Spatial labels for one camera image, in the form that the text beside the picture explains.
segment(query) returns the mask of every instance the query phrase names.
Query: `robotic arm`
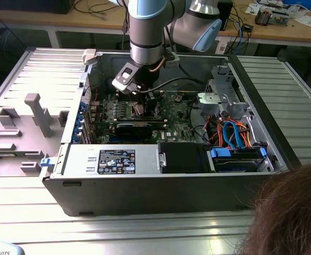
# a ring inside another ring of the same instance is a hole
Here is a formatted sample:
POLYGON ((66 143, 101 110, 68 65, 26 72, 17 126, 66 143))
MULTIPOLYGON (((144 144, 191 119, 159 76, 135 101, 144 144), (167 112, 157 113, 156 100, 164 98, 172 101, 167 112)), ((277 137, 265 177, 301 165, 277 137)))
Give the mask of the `robotic arm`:
POLYGON ((167 38, 199 52, 207 51, 221 28, 218 0, 110 0, 128 6, 131 59, 112 84, 121 92, 137 94, 153 86, 159 67, 168 57, 163 50, 167 38))

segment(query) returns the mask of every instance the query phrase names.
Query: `computer case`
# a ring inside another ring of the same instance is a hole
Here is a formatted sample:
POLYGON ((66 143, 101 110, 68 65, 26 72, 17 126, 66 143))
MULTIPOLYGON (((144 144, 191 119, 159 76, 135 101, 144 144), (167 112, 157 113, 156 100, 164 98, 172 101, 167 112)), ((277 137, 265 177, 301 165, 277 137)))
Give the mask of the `computer case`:
POLYGON ((232 6, 233 6, 232 0, 219 0, 219 2, 218 2, 218 9, 220 12, 219 18, 222 21, 220 30, 222 30, 222 31, 225 30, 226 25, 228 24, 228 20, 230 17, 232 6))
POLYGON ((0 0, 0 10, 67 14, 75 0, 0 0))

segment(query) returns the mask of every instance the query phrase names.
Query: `power supply label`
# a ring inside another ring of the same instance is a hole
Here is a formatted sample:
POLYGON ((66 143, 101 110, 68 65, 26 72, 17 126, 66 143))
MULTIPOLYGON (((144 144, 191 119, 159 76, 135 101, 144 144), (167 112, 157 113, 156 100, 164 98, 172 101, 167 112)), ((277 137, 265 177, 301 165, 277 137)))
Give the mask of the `power supply label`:
POLYGON ((99 174, 135 174, 135 150, 101 150, 99 174))

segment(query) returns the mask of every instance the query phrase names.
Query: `ribbed metal surface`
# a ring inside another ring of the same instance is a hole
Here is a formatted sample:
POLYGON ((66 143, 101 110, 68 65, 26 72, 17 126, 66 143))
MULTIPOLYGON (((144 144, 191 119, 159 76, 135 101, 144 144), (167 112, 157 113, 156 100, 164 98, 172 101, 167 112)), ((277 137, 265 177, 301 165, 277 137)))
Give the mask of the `ribbed metal surface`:
POLYGON ((37 177, 0 178, 0 239, 26 254, 233 254, 251 221, 248 211, 68 217, 37 177))
MULTIPOLYGON (((23 99, 35 92, 50 112, 68 108, 83 72, 82 53, 29 53, 0 95, 0 107, 31 114, 23 99)), ((38 177, 0 177, 0 240, 20 245, 26 255, 234 254, 251 221, 249 211, 68 217, 38 177)))
POLYGON ((20 69, 0 96, 0 111, 3 107, 14 107, 19 115, 32 115, 24 103, 27 93, 39 93, 40 104, 50 115, 68 110, 84 71, 83 52, 81 49, 37 48, 28 57, 21 58, 20 69))
POLYGON ((239 56, 302 164, 311 162, 311 90, 277 58, 239 56))

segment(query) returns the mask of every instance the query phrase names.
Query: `wooden desk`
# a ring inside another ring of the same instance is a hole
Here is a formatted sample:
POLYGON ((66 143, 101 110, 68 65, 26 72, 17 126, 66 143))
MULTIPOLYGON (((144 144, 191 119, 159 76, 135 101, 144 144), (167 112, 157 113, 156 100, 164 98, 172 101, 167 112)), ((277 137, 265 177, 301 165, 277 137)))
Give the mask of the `wooden desk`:
MULTIPOLYGON (((89 3, 98 4, 106 2, 106 0, 89 0, 89 3)), ((266 27, 255 25, 254 16, 245 14, 245 5, 251 3, 251 0, 235 0, 238 14, 243 18, 245 23, 254 26, 251 43, 260 44, 280 44, 280 45, 296 45, 311 47, 311 28, 302 25, 294 20, 290 20, 286 27, 279 25, 268 25, 266 27)), ((96 10, 103 10, 114 6, 109 3, 107 5, 98 6, 96 10)), ((81 2, 79 9, 87 11, 86 1, 81 2)), ((0 18, 7 26, 21 29, 46 30, 48 32, 52 47, 60 48, 56 32, 86 32, 86 33, 114 33, 122 34, 122 23, 125 16, 123 8, 118 7, 106 12, 106 20, 92 16, 87 13, 78 12, 71 9, 65 14, 38 13, 38 12, 18 12, 18 11, 0 11, 0 18)), ((221 49, 225 44, 237 36, 237 31, 232 22, 228 22, 227 29, 220 31, 217 40, 219 41, 217 53, 223 53, 221 49)))

